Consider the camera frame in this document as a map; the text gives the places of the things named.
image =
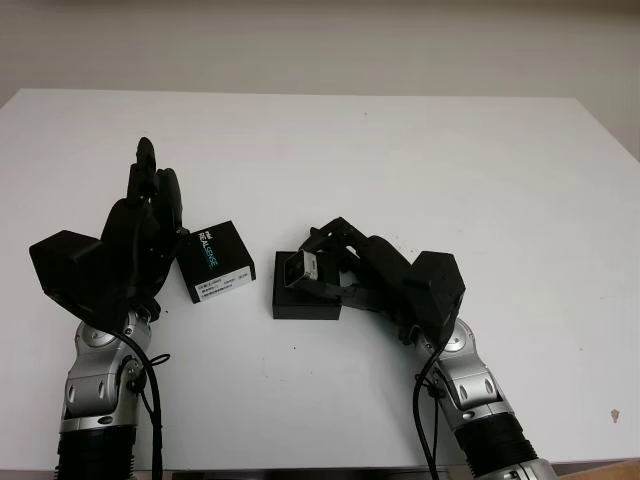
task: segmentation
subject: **black cable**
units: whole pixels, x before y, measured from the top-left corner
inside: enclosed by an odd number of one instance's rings
[[[433,450],[431,456],[433,457],[433,463],[437,465],[436,454],[438,453],[438,410],[440,402],[436,397],[433,397]]]
[[[440,402],[438,401],[438,399],[442,398],[442,392],[440,392],[438,388],[428,379],[425,379],[422,386],[426,387],[429,396],[433,397],[433,448],[431,449],[431,456],[433,457],[434,463],[437,465],[438,463],[436,460],[436,453],[438,451],[438,411],[440,407]]]
[[[425,383],[427,374],[438,360],[438,357],[444,350],[445,345],[446,343],[443,343],[441,346],[439,346],[427,359],[424,367],[422,367],[422,370],[416,377],[416,384],[413,388],[413,420],[416,424],[416,430],[418,431],[418,437],[420,438],[420,445],[422,445],[422,451],[424,452],[424,456],[427,459],[427,465],[429,466],[429,473],[431,474],[432,480],[440,480],[440,477],[438,476],[436,462],[431,455],[429,443],[427,442],[427,437],[425,436],[424,430],[422,428],[422,421],[420,420],[420,391],[422,390],[422,387]]]
[[[153,365],[154,367],[157,367],[158,365],[162,365],[163,363],[168,362],[170,358],[171,358],[170,354],[163,353],[162,355],[153,357],[151,359],[151,365]],[[153,415],[153,412],[151,411],[151,407],[149,406],[149,401],[147,400],[147,396],[144,394],[144,390],[140,392],[140,396],[142,397],[142,403],[144,403],[144,408],[147,410],[149,417],[151,417],[151,415]]]
[[[151,359],[151,365],[153,365],[154,367],[157,367],[158,365],[162,365],[163,363],[168,362],[170,358],[171,358],[171,354],[163,353],[161,355],[153,357]]]
[[[152,458],[151,458],[151,478],[152,480],[162,480],[162,409],[160,407],[160,390],[158,389],[158,379],[153,371],[153,364],[144,353],[144,350],[132,339],[127,337],[122,332],[112,331],[109,332],[118,340],[126,343],[131,350],[138,356],[144,370],[149,379],[149,387],[151,388],[151,399],[153,400],[153,409],[149,406],[149,403],[145,402],[145,407],[151,417],[151,425],[153,427],[153,441],[152,441]]]

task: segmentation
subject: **white label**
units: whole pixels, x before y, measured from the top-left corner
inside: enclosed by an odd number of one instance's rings
[[[251,269],[249,267],[242,267],[235,272],[227,273],[221,277],[196,285],[196,292],[198,292],[198,297],[200,297],[200,301],[202,302],[250,282]]]

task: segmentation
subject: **white tabletop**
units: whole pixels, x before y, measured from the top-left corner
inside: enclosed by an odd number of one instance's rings
[[[27,249],[99,236],[143,135],[185,226],[232,219],[258,275],[193,305],[174,265],[157,297],[167,468],[424,464],[420,359],[387,320],[271,318],[275,250],[339,215],[410,260],[456,255],[461,317],[541,456],[640,455],[640,168],[577,101],[23,90],[0,110],[0,468],[55,465],[75,357]],[[140,468],[150,445],[141,413]]]

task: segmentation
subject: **small black box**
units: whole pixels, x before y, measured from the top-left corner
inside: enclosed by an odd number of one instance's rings
[[[338,320],[342,305],[340,300],[317,298],[313,295],[284,286],[284,262],[296,252],[276,252],[273,272],[273,318],[281,320]],[[334,285],[340,284],[340,274],[331,253],[316,254],[323,266],[322,278]]]
[[[231,221],[190,233],[178,265],[193,303],[256,279],[253,260]]]

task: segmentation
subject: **white wall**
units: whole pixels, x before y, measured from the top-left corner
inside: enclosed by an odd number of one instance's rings
[[[640,1],[0,0],[21,87],[576,97],[640,158]]]

